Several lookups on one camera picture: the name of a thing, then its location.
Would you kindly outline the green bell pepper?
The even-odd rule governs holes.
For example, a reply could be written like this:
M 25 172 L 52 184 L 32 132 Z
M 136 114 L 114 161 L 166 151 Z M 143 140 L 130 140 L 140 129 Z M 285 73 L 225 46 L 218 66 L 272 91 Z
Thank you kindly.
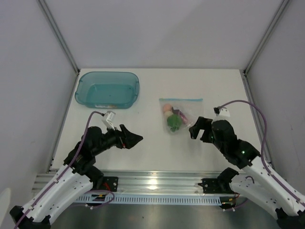
M 178 131 L 183 124 L 181 117 L 177 114 L 173 114 L 167 118 L 167 125 L 171 132 Z

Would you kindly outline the clear zip top bag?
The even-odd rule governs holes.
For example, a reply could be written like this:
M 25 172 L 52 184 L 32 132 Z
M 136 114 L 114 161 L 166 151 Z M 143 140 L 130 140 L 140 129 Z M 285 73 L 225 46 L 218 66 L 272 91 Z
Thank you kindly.
M 177 134 L 195 124 L 203 110 L 203 98 L 160 98 L 163 126 L 169 134 Z

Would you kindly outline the purple eggplant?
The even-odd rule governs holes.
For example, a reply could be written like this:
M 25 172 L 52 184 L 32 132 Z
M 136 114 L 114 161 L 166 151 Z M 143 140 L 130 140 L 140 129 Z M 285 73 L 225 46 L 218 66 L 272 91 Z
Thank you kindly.
M 172 107 L 172 112 L 175 114 L 175 115 L 178 115 L 181 119 L 182 119 L 182 122 L 184 124 L 187 124 L 188 123 L 188 118 L 186 117 L 186 115 L 176 106 L 173 106 Z

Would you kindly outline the white egg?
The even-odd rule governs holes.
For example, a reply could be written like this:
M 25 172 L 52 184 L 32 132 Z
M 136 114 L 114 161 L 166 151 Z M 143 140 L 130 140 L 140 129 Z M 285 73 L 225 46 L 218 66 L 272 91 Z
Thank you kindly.
M 164 116 L 165 116 L 166 118 L 170 117 L 171 115 L 173 115 L 173 112 L 172 112 L 172 111 L 166 111 L 166 112 L 164 113 Z

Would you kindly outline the pink egg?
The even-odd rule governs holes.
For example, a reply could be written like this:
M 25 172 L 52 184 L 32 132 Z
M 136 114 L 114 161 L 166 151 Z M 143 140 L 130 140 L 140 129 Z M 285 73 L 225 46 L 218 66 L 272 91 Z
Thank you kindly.
M 165 104 L 163 106 L 163 112 L 171 111 L 172 110 L 172 105 L 171 104 Z

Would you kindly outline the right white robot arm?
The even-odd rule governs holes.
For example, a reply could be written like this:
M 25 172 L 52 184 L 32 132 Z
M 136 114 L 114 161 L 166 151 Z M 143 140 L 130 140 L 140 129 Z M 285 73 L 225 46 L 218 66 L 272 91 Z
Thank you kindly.
M 213 144 L 229 163 L 245 172 L 243 176 L 225 169 L 217 181 L 222 192 L 232 190 L 245 196 L 267 211 L 282 229 L 305 227 L 304 195 L 274 171 L 253 145 L 239 139 L 227 120 L 200 116 L 189 128 L 191 138 L 196 139 L 200 130 L 202 142 Z

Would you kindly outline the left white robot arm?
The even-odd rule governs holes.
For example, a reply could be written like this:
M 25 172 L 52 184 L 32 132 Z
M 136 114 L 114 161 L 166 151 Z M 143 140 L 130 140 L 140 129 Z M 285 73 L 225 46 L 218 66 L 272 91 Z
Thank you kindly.
M 106 191 L 104 174 L 95 167 L 96 156 L 112 147 L 131 149 L 143 137 L 123 124 L 106 133 L 87 127 L 81 141 L 69 152 L 63 165 L 47 185 L 27 204 L 14 206 L 10 216 L 17 229 L 49 229 L 56 218 L 77 198 L 91 191 Z

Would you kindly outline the teal plastic bin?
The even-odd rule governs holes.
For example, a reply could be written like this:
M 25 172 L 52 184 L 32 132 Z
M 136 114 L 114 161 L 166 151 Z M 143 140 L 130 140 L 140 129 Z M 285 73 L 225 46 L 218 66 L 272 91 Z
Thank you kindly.
M 138 99 L 140 82 L 131 72 L 89 72 L 79 79 L 74 94 L 88 108 L 128 109 Z

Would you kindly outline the aluminium mounting rail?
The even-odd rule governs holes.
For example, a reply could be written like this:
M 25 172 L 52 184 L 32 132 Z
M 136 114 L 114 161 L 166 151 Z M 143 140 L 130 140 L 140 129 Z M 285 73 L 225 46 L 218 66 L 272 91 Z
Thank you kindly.
M 117 194 L 132 195 L 201 195 L 198 185 L 203 178 L 217 178 L 216 172 L 103 171 L 106 177 L 117 177 Z

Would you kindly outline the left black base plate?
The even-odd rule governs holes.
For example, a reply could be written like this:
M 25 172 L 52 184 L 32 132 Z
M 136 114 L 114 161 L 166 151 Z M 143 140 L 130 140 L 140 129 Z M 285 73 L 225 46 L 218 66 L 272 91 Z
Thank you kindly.
M 100 185 L 101 190 L 108 190 L 116 192 L 118 189 L 119 178 L 118 177 L 103 177 Z

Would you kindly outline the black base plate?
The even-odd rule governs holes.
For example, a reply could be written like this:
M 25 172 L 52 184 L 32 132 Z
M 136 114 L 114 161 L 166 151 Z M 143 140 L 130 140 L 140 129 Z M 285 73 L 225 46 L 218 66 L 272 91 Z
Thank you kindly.
M 234 194 L 228 182 L 217 178 L 203 178 L 197 185 L 203 189 L 205 194 Z
M 118 189 L 119 178 L 118 177 L 103 177 L 100 185 L 101 190 L 108 190 L 116 192 Z

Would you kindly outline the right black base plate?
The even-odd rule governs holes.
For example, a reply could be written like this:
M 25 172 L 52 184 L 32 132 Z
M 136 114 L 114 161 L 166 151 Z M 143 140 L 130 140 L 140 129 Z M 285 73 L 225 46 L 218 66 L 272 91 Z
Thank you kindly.
M 205 194 L 234 194 L 228 182 L 217 178 L 203 178 L 197 185 L 203 189 Z

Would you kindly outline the right aluminium frame post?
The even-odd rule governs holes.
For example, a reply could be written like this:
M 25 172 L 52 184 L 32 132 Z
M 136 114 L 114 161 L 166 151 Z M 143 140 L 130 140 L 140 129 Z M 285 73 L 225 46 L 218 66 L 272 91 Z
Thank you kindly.
M 255 62 L 258 60 L 261 52 L 267 45 L 268 41 L 270 40 L 272 34 L 274 33 L 276 27 L 278 26 L 281 18 L 284 16 L 286 10 L 288 9 L 289 5 L 292 3 L 292 0 L 282 0 L 279 7 L 277 8 L 274 16 L 272 17 L 270 23 L 267 26 L 262 38 L 260 39 L 257 47 L 255 48 L 254 53 L 252 54 L 246 68 L 244 69 L 244 75 L 248 75 L 252 67 L 254 66 Z

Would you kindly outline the aluminium frame post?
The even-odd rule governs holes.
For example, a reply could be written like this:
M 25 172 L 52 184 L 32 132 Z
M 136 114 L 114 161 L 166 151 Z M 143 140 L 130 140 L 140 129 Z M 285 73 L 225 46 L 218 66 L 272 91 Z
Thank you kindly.
M 272 34 L 274 33 L 276 27 L 278 26 L 281 18 L 284 16 L 286 10 L 288 9 L 289 5 L 292 3 L 292 0 L 282 0 L 279 7 L 277 8 L 274 16 L 272 17 L 270 23 L 267 26 L 262 38 L 260 39 L 257 47 L 255 48 L 254 53 L 252 54 L 246 68 L 244 69 L 244 75 L 248 75 L 252 67 L 254 66 L 255 62 L 258 60 L 261 52 L 267 45 L 268 41 L 270 40 Z
M 61 47 L 64 55 L 66 56 L 69 64 L 71 65 L 72 69 L 74 70 L 74 72 L 76 74 L 78 74 L 80 72 L 79 67 L 77 66 L 77 63 L 66 43 L 66 40 L 47 4 L 46 0 L 37 0 L 37 4 L 40 7 L 41 12 L 43 13 L 47 23 L 49 24 L 59 46 Z

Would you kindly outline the left aluminium frame post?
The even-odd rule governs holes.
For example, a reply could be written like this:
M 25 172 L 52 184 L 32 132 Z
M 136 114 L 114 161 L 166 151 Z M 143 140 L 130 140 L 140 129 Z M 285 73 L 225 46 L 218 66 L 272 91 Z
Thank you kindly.
M 66 43 L 66 40 L 47 4 L 46 0 L 37 0 L 37 4 L 40 7 L 41 12 L 43 13 L 47 23 L 49 24 L 59 46 L 61 47 L 64 55 L 66 56 L 69 64 L 71 65 L 72 69 L 74 70 L 74 72 L 76 74 L 78 74 L 80 72 L 79 67 L 77 66 L 77 63 Z

